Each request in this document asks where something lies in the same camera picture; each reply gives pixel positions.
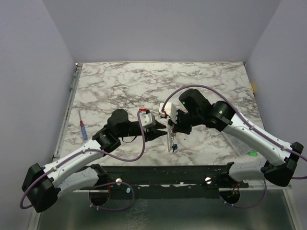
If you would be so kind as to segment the key with green tag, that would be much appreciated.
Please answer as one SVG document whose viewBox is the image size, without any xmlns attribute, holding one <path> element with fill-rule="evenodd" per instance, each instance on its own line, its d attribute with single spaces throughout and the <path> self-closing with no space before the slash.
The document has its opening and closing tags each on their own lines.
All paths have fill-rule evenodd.
<svg viewBox="0 0 307 230">
<path fill-rule="evenodd" d="M 250 151 L 250 152 L 248 153 L 248 155 L 249 155 L 249 156 L 252 156 L 252 157 L 257 157 L 258 153 L 255 152 L 255 151 Z"/>
</svg>

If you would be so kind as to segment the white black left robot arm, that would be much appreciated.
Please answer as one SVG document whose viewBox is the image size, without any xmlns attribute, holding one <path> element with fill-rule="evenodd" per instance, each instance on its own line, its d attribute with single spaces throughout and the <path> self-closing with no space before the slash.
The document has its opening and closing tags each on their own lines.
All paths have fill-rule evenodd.
<svg viewBox="0 0 307 230">
<path fill-rule="evenodd" d="M 106 155 L 123 162 L 137 161 L 145 152 L 145 143 L 166 135 L 165 129 L 166 126 L 156 121 L 149 110 L 140 109 L 137 112 L 137 121 L 130 121 L 126 110 L 113 111 L 107 124 L 79 149 L 55 162 L 44 166 L 35 163 L 28 169 L 22 184 L 20 208 L 33 207 L 40 213 L 68 192 L 86 187 L 101 189 L 112 185 L 101 167 L 82 168 Z M 125 137 L 138 136 L 142 138 L 142 150 L 137 157 L 125 159 L 112 154 Z"/>
</svg>

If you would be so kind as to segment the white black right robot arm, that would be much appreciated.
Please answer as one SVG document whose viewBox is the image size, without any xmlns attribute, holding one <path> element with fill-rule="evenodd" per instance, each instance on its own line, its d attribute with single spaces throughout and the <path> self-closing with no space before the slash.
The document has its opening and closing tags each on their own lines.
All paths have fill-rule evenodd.
<svg viewBox="0 0 307 230">
<path fill-rule="evenodd" d="M 199 91 L 198 85 L 185 86 L 179 97 L 186 111 L 166 100 L 159 105 L 161 117 L 168 118 L 174 133 L 190 134 L 195 126 L 205 125 L 231 135 L 260 153 L 264 158 L 255 162 L 232 163 L 229 171 L 221 174 L 225 187 L 243 180 L 267 180 L 286 187 L 294 178 L 303 145 L 283 141 L 248 121 L 226 98 L 211 104 Z"/>
</svg>

